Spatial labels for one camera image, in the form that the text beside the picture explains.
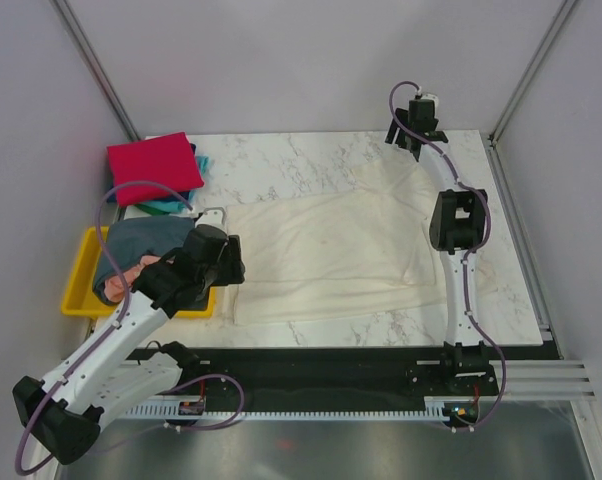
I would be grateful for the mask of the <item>cream white t shirt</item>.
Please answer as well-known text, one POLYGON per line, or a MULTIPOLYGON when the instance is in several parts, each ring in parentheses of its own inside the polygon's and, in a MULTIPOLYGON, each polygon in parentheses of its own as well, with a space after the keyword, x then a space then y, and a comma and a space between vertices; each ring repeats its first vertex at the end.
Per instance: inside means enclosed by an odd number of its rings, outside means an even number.
POLYGON ((416 162, 353 170, 354 190, 232 206, 245 281, 229 305, 241 326, 338 319, 446 301, 427 229, 436 190, 416 162))

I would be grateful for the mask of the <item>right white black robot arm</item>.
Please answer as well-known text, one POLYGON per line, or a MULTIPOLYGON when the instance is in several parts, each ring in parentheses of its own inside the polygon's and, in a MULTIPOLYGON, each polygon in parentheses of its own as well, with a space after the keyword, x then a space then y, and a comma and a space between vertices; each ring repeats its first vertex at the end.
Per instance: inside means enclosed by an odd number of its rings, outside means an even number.
POLYGON ((447 327, 437 364, 418 366, 423 380, 442 395, 495 395, 499 391, 489 359, 489 343, 478 322, 478 250, 491 233, 487 193, 468 187, 449 154, 448 138, 438 129, 437 101, 418 93, 407 108, 393 108, 385 142, 409 151, 432 181, 437 196, 428 238, 444 271, 447 327))

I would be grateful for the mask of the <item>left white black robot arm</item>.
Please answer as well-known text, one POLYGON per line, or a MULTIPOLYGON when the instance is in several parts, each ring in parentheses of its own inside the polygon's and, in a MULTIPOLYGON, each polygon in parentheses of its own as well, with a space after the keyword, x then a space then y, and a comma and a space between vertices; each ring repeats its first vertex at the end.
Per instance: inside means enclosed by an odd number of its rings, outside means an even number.
POLYGON ((22 465, 29 438, 51 459, 68 465, 130 408, 159 393, 196 389, 201 371, 195 356, 176 341, 162 346, 146 365, 121 375, 115 371, 142 340, 211 288, 244 280, 239 236, 213 224, 194 226, 182 246, 145 267, 106 323, 75 352, 43 378, 24 376, 13 387, 24 428, 15 458, 18 475, 38 470, 22 465))

